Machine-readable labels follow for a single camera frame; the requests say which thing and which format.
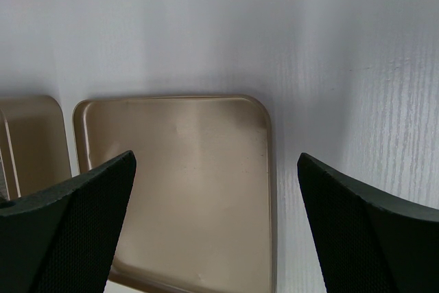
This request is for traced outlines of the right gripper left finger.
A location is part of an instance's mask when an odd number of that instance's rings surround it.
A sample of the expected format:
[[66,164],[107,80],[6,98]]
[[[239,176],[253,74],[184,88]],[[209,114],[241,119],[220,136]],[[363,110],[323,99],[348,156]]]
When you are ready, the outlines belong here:
[[1,202],[2,292],[103,292],[126,215],[132,151]]

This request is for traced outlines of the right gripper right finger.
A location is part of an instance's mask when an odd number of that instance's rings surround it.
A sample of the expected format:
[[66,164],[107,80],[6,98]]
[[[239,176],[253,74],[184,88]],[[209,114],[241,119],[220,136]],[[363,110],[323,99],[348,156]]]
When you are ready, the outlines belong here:
[[298,181],[327,292],[437,292],[438,210],[309,154]]

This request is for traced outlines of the gold tin lid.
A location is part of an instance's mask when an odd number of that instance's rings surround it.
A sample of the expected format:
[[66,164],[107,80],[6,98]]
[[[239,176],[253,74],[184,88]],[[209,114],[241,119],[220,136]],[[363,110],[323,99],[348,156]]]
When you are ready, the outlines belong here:
[[248,96],[91,99],[78,167],[127,150],[137,170],[111,281],[142,292],[273,292],[271,124]]

